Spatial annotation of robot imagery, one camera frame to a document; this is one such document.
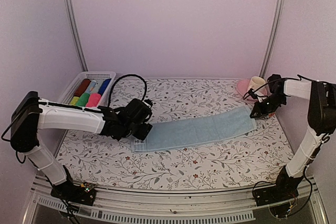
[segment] cup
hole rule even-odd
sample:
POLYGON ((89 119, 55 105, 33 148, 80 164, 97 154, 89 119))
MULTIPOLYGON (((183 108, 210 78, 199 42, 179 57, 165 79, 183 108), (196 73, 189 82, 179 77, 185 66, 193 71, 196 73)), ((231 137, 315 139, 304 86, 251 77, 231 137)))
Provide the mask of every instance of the cup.
MULTIPOLYGON (((250 89, 257 90, 258 88, 260 88, 265 83, 266 83, 266 81, 263 78, 261 78, 259 76, 253 76, 250 80, 250 83, 248 84, 247 91, 249 91, 250 89)), ((259 91, 261 93, 264 93, 265 87, 261 88, 259 91)))

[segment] floral pattern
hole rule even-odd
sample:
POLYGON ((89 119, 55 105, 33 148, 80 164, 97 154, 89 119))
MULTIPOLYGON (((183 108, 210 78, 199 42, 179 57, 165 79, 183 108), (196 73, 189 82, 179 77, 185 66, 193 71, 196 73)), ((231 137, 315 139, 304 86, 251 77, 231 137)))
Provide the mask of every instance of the floral pattern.
MULTIPOLYGON (((245 104, 236 80, 148 80, 151 123, 223 113, 245 104)), ((141 97, 143 83, 120 81, 112 107, 141 97)), ((119 142, 87 132, 68 131, 57 159, 75 180, 116 187, 196 190, 273 182, 293 156, 275 115, 257 119, 257 129, 222 142, 176 150, 132 153, 131 138, 119 142)))

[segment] pink plate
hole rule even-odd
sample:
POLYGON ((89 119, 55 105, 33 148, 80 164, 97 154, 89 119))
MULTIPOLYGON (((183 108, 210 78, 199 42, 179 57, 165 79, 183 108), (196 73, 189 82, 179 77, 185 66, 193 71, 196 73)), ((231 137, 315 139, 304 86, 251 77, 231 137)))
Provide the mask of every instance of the pink plate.
MULTIPOLYGON (((237 88, 238 93, 242 97, 247 92, 247 88, 248 88, 249 83, 250 83, 250 79, 245 79, 245 80, 238 81, 236 88, 237 88)), ((263 89, 263 91, 261 93, 263 95, 267 95, 267 90, 263 89)), ((246 100, 248 100, 248 101, 256 101, 255 99, 252 99, 251 96, 249 96, 248 98, 246 98, 246 100)))

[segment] purple wall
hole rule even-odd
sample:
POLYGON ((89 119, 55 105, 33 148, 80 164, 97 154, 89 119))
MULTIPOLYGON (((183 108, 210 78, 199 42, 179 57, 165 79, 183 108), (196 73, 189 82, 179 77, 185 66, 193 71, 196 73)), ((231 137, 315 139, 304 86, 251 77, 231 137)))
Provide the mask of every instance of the purple wall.
POLYGON ((73 0, 90 70, 258 75, 276 0, 73 0))
MULTIPOLYGON (((30 90, 56 100, 80 72, 64 0, 0 0, 0 132, 30 90)), ((59 134, 44 134, 55 147, 59 134)), ((9 143, 0 142, 0 223, 20 223, 35 169, 20 165, 9 143)))
MULTIPOLYGON (((268 75, 301 74, 336 83, 335 0, 285 0, 268 75)), ((289 98, 278 110, 281 125, 296 150, 304 137, 308 101, 289 98)), ((330 223, 336 223, 336 137, 332 136, 311 167, 330 223)))

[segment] basket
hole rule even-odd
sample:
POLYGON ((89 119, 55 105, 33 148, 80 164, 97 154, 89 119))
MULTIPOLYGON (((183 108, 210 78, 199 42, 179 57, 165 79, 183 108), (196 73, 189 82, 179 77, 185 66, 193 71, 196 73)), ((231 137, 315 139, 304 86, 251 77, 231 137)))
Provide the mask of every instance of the basket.
POLYGON ((67 87, 67 89, 64 91, 64 93, 60 96, 58 99, 59 103, 63 104, 69 104, 74 97, 74 92, 77 90, 79 85, 81 84, 82 80, 89 79, 91 81, 93 80, 99 80, 99 79, 109 79, 111 78, 111 81, 109 85, 107 86, 104 94, 101 96, 101 99, 97 106, 106 106, 109 98, 109 91, 111 89, 111 86, 113 84, 113 80, 115 78, 116 73, 112 71, 88 71, 88 72, 82 72, 79 73, 76 78, 72 81, 72 83, 67 87))

